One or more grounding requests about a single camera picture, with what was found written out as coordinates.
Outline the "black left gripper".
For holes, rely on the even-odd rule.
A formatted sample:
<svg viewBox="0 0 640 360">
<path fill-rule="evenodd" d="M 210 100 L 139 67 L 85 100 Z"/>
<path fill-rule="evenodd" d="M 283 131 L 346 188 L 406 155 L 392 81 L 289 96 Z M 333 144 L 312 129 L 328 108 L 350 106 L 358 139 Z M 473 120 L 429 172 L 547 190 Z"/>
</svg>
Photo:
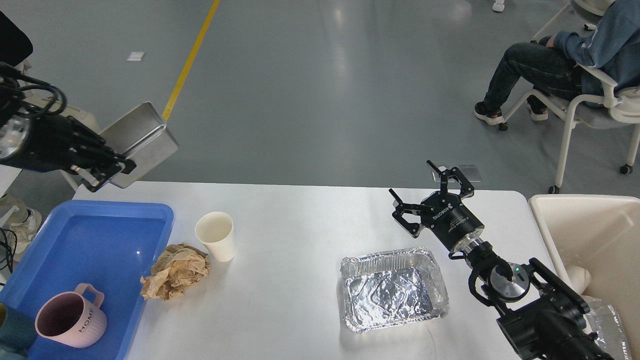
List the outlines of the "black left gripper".
<svg viewBox="0 0 640 360">
<path fill-rule="evenodd" d="M 4 166 L 37 173 L 55 170 L 79 175 L 94 193 L 116 175 L 130 174 L 134 161 L 105 146 L 96 132 L 71 116 L 46 116 L 29 123 L 25 139 L 14 153 L 1 157 Z"/>
</svg>

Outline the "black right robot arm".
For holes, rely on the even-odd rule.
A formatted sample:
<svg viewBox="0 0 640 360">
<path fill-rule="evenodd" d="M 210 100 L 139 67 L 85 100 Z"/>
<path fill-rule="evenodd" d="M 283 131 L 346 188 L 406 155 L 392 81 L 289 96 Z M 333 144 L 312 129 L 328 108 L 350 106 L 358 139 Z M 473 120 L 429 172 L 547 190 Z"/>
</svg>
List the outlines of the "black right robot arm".
<svg viewBox="0 0 640 360">
<path fill-rule="evenodd" d="M 464 260 L 471 294 L 499 314 L 497 324 L 522 360 L 610 360 L 595 332 L 585 333 L 590 307 L 582 296 L 537 258 L 508 262 L 482 240 L 484 224 L 464 205 L 474 186 L 456 166 L 440 169 L 439 190 L 420 203 L 404 202 L 395 191 L 392 217 L 414 239 L 430 230 L 451 260 Z"/>
</svg>

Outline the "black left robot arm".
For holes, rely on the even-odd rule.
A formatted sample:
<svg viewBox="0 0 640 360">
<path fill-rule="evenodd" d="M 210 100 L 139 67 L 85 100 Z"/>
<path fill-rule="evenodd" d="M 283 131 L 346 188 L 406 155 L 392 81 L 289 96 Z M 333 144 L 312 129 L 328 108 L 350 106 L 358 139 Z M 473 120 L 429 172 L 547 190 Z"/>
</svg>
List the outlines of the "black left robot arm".
<svg viewBox="0 0 640 360">
<path fill-rule="evenodd" d="M 137 165 L 71 115 L 65 94 L 1 64 L 1 164 L 36 173 L 64 171 L 91 192 Z"/>
</svg>

